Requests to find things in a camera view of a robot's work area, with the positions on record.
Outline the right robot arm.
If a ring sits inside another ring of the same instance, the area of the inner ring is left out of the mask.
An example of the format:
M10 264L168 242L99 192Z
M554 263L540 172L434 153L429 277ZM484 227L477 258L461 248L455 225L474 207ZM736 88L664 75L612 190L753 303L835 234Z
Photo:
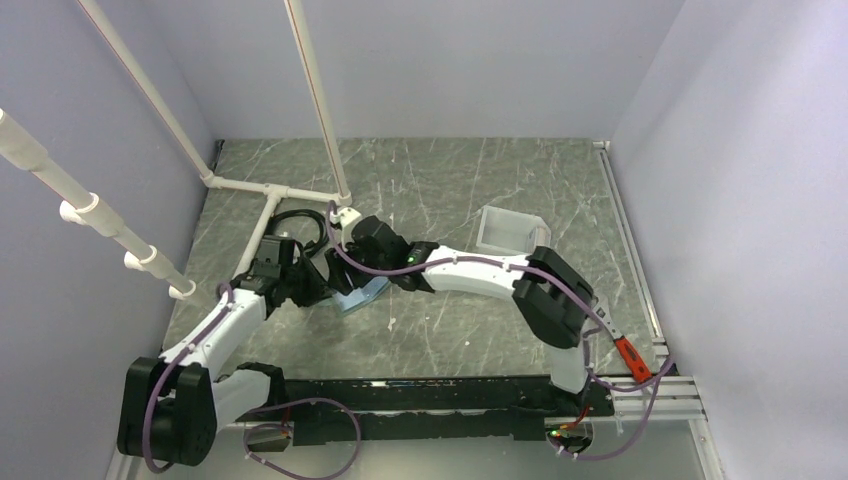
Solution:
M376 216L335 202L327 207L327 234L330 283L342 293L383 277L409 292L457 291L512 302L544 345L555 409L574 415L588 404L583 330L595 295L554 250L538 246L530 254L498 256L408 242Z

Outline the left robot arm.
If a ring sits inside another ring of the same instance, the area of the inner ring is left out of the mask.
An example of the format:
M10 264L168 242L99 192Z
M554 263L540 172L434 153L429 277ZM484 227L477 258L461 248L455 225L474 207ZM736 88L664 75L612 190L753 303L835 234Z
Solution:
M248 271L218 287L213 311L187 337L127 370L117 447L163 473L196 466L224 426L253 411L264 420L287 406L281 368L247 362L225 379L219 374L234 350L286 302L312 306L329 294L327 281L307 258L255 259Z

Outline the green card holder wallet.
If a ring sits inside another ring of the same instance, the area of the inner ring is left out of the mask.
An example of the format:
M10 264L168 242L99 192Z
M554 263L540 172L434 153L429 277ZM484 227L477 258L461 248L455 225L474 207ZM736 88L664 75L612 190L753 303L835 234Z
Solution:
M333 293L321 300L318 307L333 307L340 316L347 316L373 303L390 285L387 277L375 277L349 294Z

